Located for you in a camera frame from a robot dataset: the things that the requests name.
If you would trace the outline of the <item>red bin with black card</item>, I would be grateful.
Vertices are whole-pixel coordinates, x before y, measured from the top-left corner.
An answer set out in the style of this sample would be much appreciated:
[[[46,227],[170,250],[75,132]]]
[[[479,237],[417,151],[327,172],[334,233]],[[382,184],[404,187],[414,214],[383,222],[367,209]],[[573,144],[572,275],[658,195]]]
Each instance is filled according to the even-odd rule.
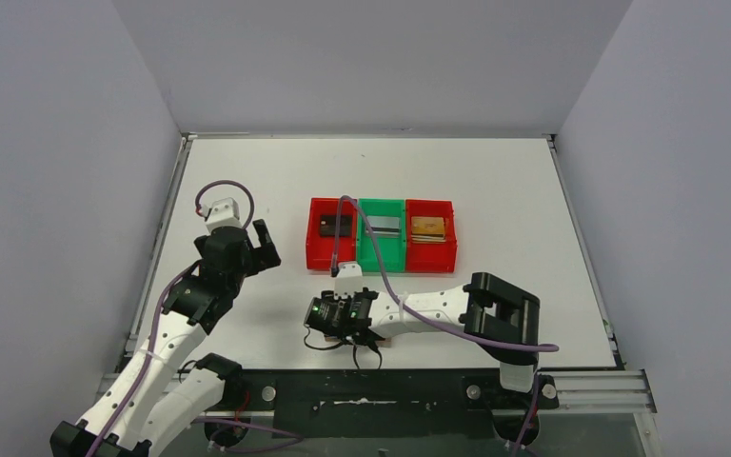
[[[306,268],[309,270],[329,271],[330,269],[334,250],[334,237],[320,237],[318,224],[322,214],[337,215],[338,203],[339,200],[336,198],[313,197],[310,199],[305,242]],[[342,214],[353,216],[353,227],[351,237],[339,237],[337,261],[355,261],[358,216],[348,202],[343,204]]]

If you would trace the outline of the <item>green plastic bin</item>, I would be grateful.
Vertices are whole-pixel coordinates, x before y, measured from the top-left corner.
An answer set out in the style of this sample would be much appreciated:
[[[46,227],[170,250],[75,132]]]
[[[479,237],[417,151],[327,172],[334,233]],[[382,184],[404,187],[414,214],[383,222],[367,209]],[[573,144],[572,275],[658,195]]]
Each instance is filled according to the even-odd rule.
[[[383,265],[387,272],[405,272],[406,263],[406,217],[405,201],[398,199],[359,199],[358,205],[363,213],[358,219],[358,241],[356,244],[356,260],[365,272],[380,270],[371,236],[363,221],[368,215],[383,215],[400,217],[402,233],[399,238],[376,237],[377,246],[381,252]]]

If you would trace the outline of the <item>red bin with gold cards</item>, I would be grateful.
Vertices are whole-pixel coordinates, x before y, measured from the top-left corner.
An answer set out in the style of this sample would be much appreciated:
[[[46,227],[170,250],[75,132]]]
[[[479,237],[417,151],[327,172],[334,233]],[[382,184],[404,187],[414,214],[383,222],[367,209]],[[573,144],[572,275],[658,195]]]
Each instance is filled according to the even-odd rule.
[[[410,238],[410,219],[413,216],[438,216],[446,220],[446,241],[437,244],[413,243]],[[458,241],[455,232],[454,208],[445,200],[405,200],[406,263],[411,273],[452,273],[455,270]]]

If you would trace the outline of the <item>tan leather card holder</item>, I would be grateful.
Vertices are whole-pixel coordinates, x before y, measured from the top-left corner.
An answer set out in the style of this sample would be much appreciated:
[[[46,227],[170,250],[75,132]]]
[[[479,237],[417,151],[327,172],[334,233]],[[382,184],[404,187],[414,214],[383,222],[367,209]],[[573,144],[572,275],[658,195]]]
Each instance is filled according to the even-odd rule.
[[[339,339],[337,339],[337,338],[333,338],[333,337],[325,337],[325,338],[323,339],[323,341],[324,341],[324,343],[325,343],[325,344],[326,344],[327,346],[332,346],[332,345],[339,345],[339,344],[342,344],[342,345],[344,345],[344,346],[345,346],[345,345],[350,345],[350,343],[348,342],[348,340],[342,341],[342,340],[339,340]],[[376,346],[377,346],[378,348],[391,348],[391,347],[392,347],[392,340],[391,340],[391,339],[386,339],[386,340],[377,340],[377,341],[375,342],[375,345],[376,345]]]

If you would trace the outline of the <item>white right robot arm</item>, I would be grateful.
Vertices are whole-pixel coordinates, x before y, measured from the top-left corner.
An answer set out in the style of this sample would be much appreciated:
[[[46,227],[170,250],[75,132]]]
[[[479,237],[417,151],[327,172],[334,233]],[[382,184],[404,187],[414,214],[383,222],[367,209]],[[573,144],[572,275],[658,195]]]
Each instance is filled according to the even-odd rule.
[[[409,333],[447,333],[498,361],[501,388],[527,393],[540,354],[551,349],[539,341],[540,311],[539,297],[488,272],[464,286],[412,294],[370,289],[361,274],[340,273],[332,290],[311,300],[304,325],[368,348]]]

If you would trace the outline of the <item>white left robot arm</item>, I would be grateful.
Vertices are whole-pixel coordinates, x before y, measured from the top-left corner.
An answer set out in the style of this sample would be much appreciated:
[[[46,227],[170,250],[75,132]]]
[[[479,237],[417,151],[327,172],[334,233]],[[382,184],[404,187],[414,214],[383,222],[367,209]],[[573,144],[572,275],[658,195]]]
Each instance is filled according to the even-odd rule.
[[[178,368],[232,309],[248,277],[280,266],[264,220],[224,225],[195,239],[199,258],[164,288],[146,342],[103,396],[75,423],[51,434],[55,456],[157,456],[203,410],[216,405],[238,363],[210,354],[185,387],[165,389]]]

